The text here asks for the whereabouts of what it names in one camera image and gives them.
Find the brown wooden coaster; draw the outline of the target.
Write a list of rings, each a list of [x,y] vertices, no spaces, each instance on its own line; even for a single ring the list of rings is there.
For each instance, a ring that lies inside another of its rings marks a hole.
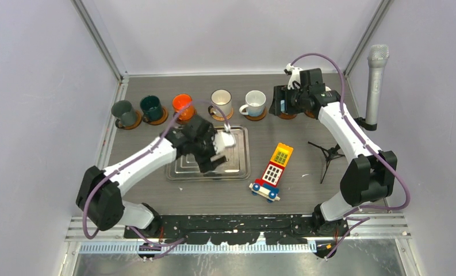
[[[137,128],[142,122],[142,115],[141,115],[141,113],[138,110],[136,110],[135,113],[136,113],[136,121],[135,121],[134,124],[132,124],[131,126],[124,126],[120,122],[120,120],[117,119],[115,121],[115,127],[118,128],[118,129],[124,129],[124,130],[132,130],[132,129]]]
[[[185,125],[185,124],[187,124],[191,119],[192,119],[192,117],[191,117],[190,119],[188,119],[188,120],[181,120],[180,117],[179,117],[179,118],[177,118],[177,119],[175,120],[175,122],[176,122],[177,124],[179,124],[179,125]]]
[[[160,125],[166,122],[168,118],[168,110],[165,107],[154,108],[143,113],[143,122],[149,125]]]
[[[286,114],[286,113],[280,113],[278,115],[279,118],[283,120],[292,120],[297,117],[297,114]]]
[[[307,110],[306,110],[306,111],[304,112],[304,114],[305,114],[306,116],[308,116],[309,118],[316,119],[316,116],[315,116],[312,112],[310,112],[310,111],[307,111]]]
[[[266,114],[267,114],[267,109],[264,108],[262,113],[258,116],[249,116],[249,115],[244,115],[244,116],[246,119],[248,119],[250,121],[260,121],[266,117]]]

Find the light patterned wooden coaster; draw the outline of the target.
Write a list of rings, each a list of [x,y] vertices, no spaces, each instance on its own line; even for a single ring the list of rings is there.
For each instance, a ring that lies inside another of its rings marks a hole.
[[[213,119],[215,119],[217,121],[224,121],[225,119],[229,120],[233,116],[233,109],[231,109],[231,111],[228,114],[225,114],[225,116],[222,116],[221,114],[216,114],[216,113],[213,113],[211,116]]]

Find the orange cup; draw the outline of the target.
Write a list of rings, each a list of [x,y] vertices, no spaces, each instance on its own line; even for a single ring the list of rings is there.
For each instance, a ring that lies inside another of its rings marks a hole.
[[[172,106],[178,115],[177,120],[188,121],[195,114],[195,108],[192,105],[192,97],[188,94],[179,94],[172,100]]]

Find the white metallic cup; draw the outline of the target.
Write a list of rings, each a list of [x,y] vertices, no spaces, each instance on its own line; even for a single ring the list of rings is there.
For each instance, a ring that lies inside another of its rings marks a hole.
[[[211,116],[222,117],[222,113],[228,117],[232,111],[232,95],[228,90],[219,89],[214,91],[210,100],[212,104],[208,107]]]

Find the dark teal cup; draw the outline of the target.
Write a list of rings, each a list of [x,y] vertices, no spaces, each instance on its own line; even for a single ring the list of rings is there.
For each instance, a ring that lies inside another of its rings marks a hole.
[[[162,108],[160,99],[157,96],[148,95],[140,101],[140,109],[143,113],[154,108]]]

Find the silver metal tray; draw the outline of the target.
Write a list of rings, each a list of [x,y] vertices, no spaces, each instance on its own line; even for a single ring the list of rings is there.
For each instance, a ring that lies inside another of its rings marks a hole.
[[[193,155],[181,156],[174,163],[165,167],[167,179],[177,182],[238,181],[247,179],[251,174],[248,130],[243,126],[232,126],[231,133],[236,139],[236,145],[222,153],[227,161],[214,171],[201,173]]]

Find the grey white cup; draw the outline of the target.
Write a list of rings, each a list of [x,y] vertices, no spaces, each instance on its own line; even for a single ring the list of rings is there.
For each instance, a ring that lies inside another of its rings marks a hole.
[[[249,91],[245,96],[245,104],[239,108],[242,115],[258,116],[265,108],[266,96],[259,90]]]

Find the dark grey cup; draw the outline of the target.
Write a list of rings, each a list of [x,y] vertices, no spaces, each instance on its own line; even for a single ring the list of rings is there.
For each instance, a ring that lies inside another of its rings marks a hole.
[[[136,121],[135,109],[127,100],[120,100],[114,103],[111,107],[111,114],[126,127],[131,126]]]

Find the light blue handled cup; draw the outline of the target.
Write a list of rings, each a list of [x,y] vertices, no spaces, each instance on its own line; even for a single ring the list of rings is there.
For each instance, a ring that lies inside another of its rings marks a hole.
[[[284,99],[280,100],[280,112],[287,114],[286,101]]]

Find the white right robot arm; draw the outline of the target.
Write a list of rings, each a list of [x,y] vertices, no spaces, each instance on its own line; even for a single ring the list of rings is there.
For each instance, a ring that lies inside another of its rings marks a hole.
[[[311,113],[331,133],[343,151],[348,168],[339,184],[339,192],[318,204],[312,213],[314,232],[327,236],[335,222],[358,207],[383,199],[393,192],[397,165],[392,151],[381,151],[350,116],[340,94],[326,87],[321,69],[303,70],[287,65],[290,77],[286,85],[274,87],[269,112],[273,115]]]

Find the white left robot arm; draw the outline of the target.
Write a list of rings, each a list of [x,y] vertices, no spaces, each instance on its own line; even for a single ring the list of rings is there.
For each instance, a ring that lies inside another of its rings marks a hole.
[[[109,167],[88,168],[83,176],[76,205],[83,219],[90,219],[100,231],[119,224],[135,227],[147,238],[160,231],[158,213],[148,204],[133,204],[123,196],[152,172],[181,156],[193,155],[202,173],[226,162],[222,153],[234,147],[236,139],[229,124],[218,131],[199,115],[187,124],[169,125],[159,137],[127,159]]]

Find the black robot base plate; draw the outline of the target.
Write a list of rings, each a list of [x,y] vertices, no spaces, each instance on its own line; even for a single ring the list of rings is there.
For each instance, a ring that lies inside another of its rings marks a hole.
[[[310,237],[334,242],[348,231],[343,220],[318,227],[310,216],[301,214],[253,215],[161,215],[152,227],[141,230],[147,238],[166,243],[183,239],[186,244],[252,245],[264,238],[267,245],[305,244]]]

